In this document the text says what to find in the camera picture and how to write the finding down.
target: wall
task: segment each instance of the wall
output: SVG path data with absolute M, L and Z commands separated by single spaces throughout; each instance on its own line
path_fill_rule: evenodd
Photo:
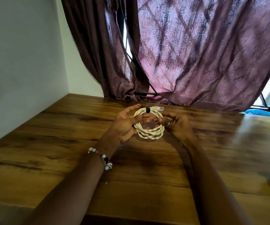
M 0 138 L 67 93 L 55 0 L 0 0 Z
M 88 72 L 69 30 L 61 0 L 57 1 L 69 92 L 104 97 L 102 87 Z

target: purple curtain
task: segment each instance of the purple curtain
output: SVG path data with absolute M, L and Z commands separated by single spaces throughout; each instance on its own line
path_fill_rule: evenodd
M 138 100 L 135 90 L 148 83 L 130 65 L 117 25 L 119 0 L 61 0 L 80 56 L 101 84 L 104 96 Z
M 233 112 L 253 104 L 270 77 L 270 0 L 137 5 L 133 52 L 161 95 L 150 101 Z

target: person's left hand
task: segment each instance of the person's left hand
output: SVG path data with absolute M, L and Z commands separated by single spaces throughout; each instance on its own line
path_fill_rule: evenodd
M 136 129 L 133 127 L 134 124 L 140 122 L 141 125 L 144 125 L 151 121 L 150 119 L 143 119 L 149 118 L 151 116 L 151 114 L 149 113 L 137 115 L 136 117 L 133 117 L 132 115 L 128 116 L 129 112 L 136 110 L 140 107 L 140 104 L 136 104 L 134 106 L 129 106 L 123 111 L 119 112 L 115 117 L 114 123 L 109 128 L 109 130 L 117 134 L 117 137 L 121 144 L 130 139 L 134 134 L 137 134 Z

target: cable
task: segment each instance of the cable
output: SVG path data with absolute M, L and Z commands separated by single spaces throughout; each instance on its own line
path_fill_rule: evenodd
M 151 112 L 156 117 L 162 118 L 163 116 L 161 113 L 159 113 L 159 110 L 164 110 L 164 108 L 160 107 L 160 106 L 144 107 L 144 108 L 137 110 L 134 114 L 134 117 L 137 115 Z M 157 139 L 161 138 L 163 136 L 163 132 L 165 129 L 163 125 L 160 125 L 159 127 L 154 128 L 152 130 L 145 130 L 144 128 L 142 128 L 140 122 L 135 124 L 134 127 L 135 127 L 138 135 L 141 138 L 152 139 L 152 140 L 157 140 Z

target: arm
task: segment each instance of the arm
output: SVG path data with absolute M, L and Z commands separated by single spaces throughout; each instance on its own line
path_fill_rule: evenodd
M 150 117 L 150 114 L 127 116 L 127 113 L 139 107 L 140 105 L 137 104 L 118 113 L 114 123 L 95 145 L 99 153 L 89 153 L 40 202 L 23 224 L 77 225 L 81 223 L 105 168 L 100 156 L 105 154 L 110 159 L 122 142 L 137 133 L 132 127 L 133 124 L 149 122 L 149 119 L 143 121 L 142 118 Z
M 203 217 L 206 224 L 251 224 L 243 208 L 224 184 L 210 163 L 198 138 L 190 127 L 185 115 L 163 112 L 163 118 L 154 118 L 164 126 L 187 150 L 201 199 Z

